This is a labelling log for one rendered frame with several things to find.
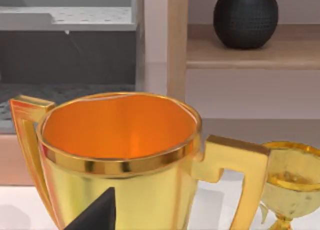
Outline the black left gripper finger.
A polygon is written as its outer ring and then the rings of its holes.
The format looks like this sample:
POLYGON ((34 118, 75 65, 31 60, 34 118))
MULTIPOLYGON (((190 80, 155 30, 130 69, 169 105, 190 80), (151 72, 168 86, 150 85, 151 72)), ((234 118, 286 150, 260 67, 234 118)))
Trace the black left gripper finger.
POLYGON ((109 187, 63 230, 115 230, 115 188, 109 187))

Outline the large gold trophy cup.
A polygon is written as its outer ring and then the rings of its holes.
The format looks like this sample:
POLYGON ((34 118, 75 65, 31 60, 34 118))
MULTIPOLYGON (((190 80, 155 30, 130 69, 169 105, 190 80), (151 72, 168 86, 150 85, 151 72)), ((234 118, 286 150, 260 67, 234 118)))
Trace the large gold trophy cup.
POLYGON ((115 192, 115 230, 187 230, 199 181, 243 173, 229 230, 249 230, 267 179, 270 150, 210 135, 174 98, 110 92, 61 105, 16 96, 12 121, 34 186, 59 230, 106 189, 115 192))

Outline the grey cabinet with dark inside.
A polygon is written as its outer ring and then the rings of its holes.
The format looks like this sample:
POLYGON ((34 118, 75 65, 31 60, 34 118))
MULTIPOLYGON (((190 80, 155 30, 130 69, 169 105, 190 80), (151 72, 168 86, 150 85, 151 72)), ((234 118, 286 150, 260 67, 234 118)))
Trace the grey cabinet with dark inside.
POLYGON ((63 103, 134 91, 145 71, 144 0, 0 0, 0 135, 17 94, 63 103))

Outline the wooden open shelf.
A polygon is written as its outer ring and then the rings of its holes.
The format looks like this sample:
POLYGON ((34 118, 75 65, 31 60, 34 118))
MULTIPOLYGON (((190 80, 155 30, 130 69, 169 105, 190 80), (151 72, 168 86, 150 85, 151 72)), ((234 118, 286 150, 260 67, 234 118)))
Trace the wooden open shelf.
POLYGON ((189 0, 167 0, 166 93, 209 119, 320 120, 318 21, 281 24, 263 48, 222 46, 188 23, 189 0))

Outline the black round plant pot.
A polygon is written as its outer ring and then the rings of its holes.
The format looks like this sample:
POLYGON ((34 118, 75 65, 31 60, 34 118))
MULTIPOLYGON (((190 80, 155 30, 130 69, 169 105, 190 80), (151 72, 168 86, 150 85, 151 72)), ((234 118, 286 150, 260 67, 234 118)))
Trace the black round plant pot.
POLYGON ((277 0, 217 0, 213 27, 227 48, 259 49, 273 36, 279 21, 277 0))

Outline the small gold trophy cup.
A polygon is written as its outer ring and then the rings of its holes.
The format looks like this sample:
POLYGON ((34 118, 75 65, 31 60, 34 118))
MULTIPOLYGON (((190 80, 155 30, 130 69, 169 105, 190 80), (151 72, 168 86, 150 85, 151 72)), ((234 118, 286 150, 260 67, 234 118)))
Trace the small gold trophy cup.
POLYGON ((320 208, 320 149, 290 141, 264 146, 270 149, 270 159, 260 204, 262 220, 272 211, 277 220, 268 230, 293 230, 293 219, 320 208))

